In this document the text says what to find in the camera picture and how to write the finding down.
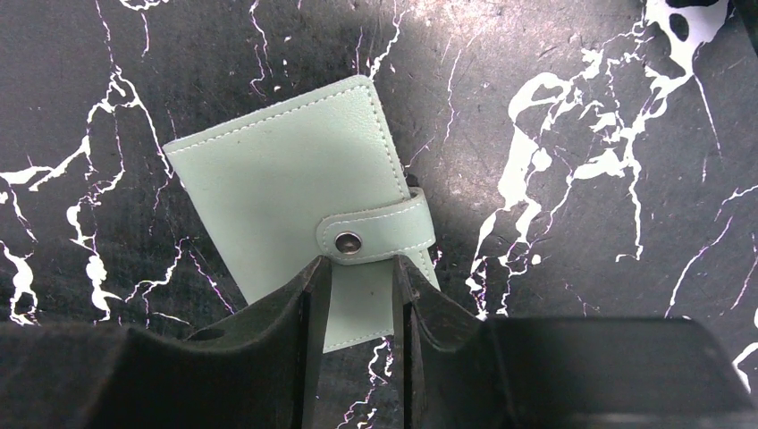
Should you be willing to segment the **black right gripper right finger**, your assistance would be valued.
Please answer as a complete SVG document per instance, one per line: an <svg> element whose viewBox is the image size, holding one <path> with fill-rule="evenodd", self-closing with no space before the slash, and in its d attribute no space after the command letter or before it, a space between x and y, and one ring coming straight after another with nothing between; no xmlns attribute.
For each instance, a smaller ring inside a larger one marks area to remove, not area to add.
<svg viewBox="0 0 758 429"><path fill-rule="evenodd" d="M754 428L725 350L683 318L479 320L393 259L406 428Z"/></svg>

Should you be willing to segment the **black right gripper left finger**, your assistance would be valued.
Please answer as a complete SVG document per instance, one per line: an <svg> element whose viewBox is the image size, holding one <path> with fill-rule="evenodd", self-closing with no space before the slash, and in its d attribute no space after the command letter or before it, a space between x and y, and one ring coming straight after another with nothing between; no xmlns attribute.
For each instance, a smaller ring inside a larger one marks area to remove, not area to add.
<svg viewBox="0 0 758 429"><path fill-rule="evenodd" d="M317 257L184 340L136 325L1 326L4 428L309 428L332 267Z"/></svg>

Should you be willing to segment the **mint green card holder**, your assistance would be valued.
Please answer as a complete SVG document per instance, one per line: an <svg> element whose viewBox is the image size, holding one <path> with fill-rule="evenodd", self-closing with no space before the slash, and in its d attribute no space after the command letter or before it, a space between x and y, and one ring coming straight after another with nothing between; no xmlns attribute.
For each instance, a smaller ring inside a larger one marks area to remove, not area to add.
<svg viewBox="0 0 758 429"><path fill-rule="evenodd" d="M176 139L164 153L248 303L314 258L331 260L325 352L392 334L395 256L436 282L429 205L406 181L365 75Z"/></svg>

